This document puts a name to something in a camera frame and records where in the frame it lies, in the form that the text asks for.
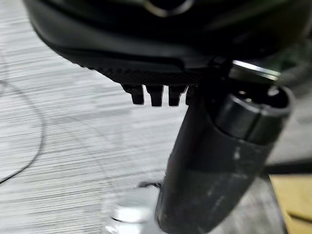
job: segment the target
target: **black pole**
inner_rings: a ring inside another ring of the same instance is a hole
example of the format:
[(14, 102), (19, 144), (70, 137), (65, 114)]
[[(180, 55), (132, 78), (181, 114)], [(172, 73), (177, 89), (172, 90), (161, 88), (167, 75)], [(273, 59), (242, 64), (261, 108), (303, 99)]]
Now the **black pole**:
[(262, 170), (291, 112), (290, 97), (285, 89), (263, 103), (228, 94), (212, 115), (211, 100), (196, 94), (158, 199), (164, 232), (206, 234), (230, 213)]

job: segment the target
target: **black grip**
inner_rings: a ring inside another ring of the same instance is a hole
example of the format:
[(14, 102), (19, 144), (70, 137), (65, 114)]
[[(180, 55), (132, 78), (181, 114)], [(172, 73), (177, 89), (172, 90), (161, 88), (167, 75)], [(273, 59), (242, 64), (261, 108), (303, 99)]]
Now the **black grip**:
[[(273, 118), (275, 123), (279, 122), (276, 126), (279, 131), (290, 113), (288, 104), (277, 107), (280, 118)], [(267, 106), (260, 104), (258, 107), (267, 110)], [(197, 96), (192, 100), (170, 156), (156, 209), (159, 226), (166, 233), (210, 232), (240, 201), (263, 168), (276, 141), (277, 137), (271, 137), (268, 142), (258, 136), (257, 142), (263, 144), (250, 142), (248, 137), (234, 136), (237, 131), (233, 127), (229, 128), (231, 134), (228, 134), (228, 126), (222, 128), (219, 122), (220, 126), (216, 127), (208, 112), (204, 98)], [(243, 113), (245, 117), (254, 115), (248, 111)], [(257, 114), (259, 116), (249, 123), (247, 136), (252, 135), (253, 129), (260, 128), (259, 124), (265, 123), (266, 126), (270, 123), (271, 115), (266, 118), (261, 111)], [(276, 129), (267, 131), (276, 136)]]

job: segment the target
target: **stand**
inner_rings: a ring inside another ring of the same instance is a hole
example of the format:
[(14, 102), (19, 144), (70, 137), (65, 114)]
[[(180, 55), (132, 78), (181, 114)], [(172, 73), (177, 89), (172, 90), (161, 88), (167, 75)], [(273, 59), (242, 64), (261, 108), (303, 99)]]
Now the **stand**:
[[(271, 76), (257, 68), (240, 68), (239, 77)], [(209, 233), (263, 169), (290, 115), (292, 95), (269, 82), (224, 79), (218, 71), (207, 74), (216, 79), (191, 100), (159, 193), (148, 187), (127, 196), (112, 215), (111, 233)]]

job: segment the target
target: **gray carpet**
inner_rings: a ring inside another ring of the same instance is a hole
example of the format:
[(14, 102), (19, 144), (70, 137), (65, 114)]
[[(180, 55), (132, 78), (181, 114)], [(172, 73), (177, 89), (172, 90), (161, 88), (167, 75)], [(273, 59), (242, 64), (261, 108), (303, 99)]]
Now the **gray carpet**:
[[(180, 107), (170, 108), (165, 89), (164, 107), (151, 108), (147, 94), (146, 105), (134, 106), (120, 85), (71, 64), (43, 44), (20, 0), (0, 1), (0, 79), (24, 92), (46, 121), (43, 154), (31, 168), (0, 185), (1, 234), (104, 233), (118, 197), (142, 180), (164, 175), (187, 109), (185, 97)], [(0, 91), (3, 178), (38, 150), (41, 119), (19, 91), (3, 86)], [(309, 98), (299, 103), (270, 163), (311, 155), (309, 103)], [(242, 211), (228, 222), (239, 226), (237, 219), (244, 220), (244, 215)], [(278, 219), (265, 217), (270, 227)], [(235, 230), (219, 228), (215, 233)]]

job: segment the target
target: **wire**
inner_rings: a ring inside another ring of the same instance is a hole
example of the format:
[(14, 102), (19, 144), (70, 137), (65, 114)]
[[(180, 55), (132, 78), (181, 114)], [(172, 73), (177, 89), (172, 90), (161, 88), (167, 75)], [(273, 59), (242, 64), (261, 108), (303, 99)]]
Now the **wire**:
[(39, 116), (40, 121), (41, 121), (41, 137), (40, 137), (40, 144), (38, 147), (38, 150), (36, 152), (36, 154), (33, 156), (33, 158), (22, 168), (20, 168), (19, 170), (17, 170), (16, 172), (12, 173), (11, 175), (8, 175), (7, 177), (3, 178), (0, 180), (0, 185), (3, 184), (4, 182), (7, 182), (8, 180), (12, 179), (13, 177), (17, 176), (18, 174), (22, 173), (23, 171), (25, 171), (27, 168), (29, 168), (36, 160), (37, 158), (42, 154), (43, 152), (43, 148), (45, 145), (45, 137), (46, 137), (46, 122), (45, 122), (45, 118), (44, 115), (41, 113), (41, 111), (35, 106), (35, 104), (33, 103), (33, 101), (19, 88), (17, 88), (15, 85), (7, 82), (7, 81), (3, 81), (0, 80), (0, 83), (2, 83), (4, 85), (4, 90), (3, 93), (5, 92), (7, 87), (11, 87), (14, 92), (16, 92), (17, 94), (19, 94), (20, 96), (22, 96), (22, 98), (26, 101), (26, 103), (33, 109), (33, 111)]

